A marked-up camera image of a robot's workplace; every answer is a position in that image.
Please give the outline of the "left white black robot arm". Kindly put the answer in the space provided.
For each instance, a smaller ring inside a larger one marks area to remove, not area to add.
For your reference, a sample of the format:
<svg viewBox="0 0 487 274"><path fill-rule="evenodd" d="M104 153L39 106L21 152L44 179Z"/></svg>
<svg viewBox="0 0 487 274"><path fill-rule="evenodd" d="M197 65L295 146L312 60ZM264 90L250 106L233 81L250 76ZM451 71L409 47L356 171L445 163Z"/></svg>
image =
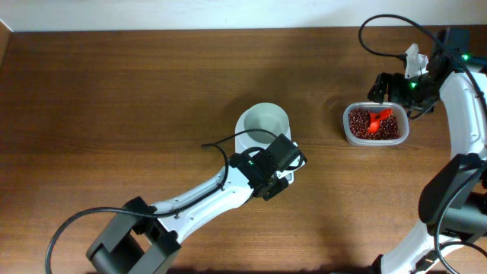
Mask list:
<svg viewBox="0 0 487 274"><path fill-rule="evenodd" d="M151 205L128 201L89 246L86 257L99 273L165 273L193 232L253 198L269 200L307 163L298 145L281 134L266 148L224 158L219 172L192 190Z"/></svg>

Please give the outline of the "orange plastic measuring scoop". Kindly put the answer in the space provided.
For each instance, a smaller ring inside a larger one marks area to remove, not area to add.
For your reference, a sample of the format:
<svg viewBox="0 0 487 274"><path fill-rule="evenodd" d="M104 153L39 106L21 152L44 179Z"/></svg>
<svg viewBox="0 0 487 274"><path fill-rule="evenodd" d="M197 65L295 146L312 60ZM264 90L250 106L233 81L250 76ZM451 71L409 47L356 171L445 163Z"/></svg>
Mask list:
<svg viewBox="0 0 487 274"><path fill-rule="evenodd" d="M393 110L385 109L380 112L368 112L368 114L370 118L368 133L375 134L379 132L384 121L387 121L392 116Z"/></svg>

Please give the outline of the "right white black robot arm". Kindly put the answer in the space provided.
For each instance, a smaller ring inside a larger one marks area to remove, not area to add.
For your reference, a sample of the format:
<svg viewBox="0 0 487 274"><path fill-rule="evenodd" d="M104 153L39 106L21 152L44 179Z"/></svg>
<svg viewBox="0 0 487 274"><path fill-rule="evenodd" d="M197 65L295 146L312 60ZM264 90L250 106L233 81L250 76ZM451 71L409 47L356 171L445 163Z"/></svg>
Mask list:
<svg viewBox="0 0 487 274"><path fill-rule="evenodd" d="M446 255L486 236L486 196L473 190L486 183L486 60L469 56L468 45L468 30L443 29L428 58L412 45L401 56L405 73L378 75L368 93L420 116L442 101L451 143L451 160L420 195L419 221L371 273L426 273L437 263L454 272Z"/></svg>

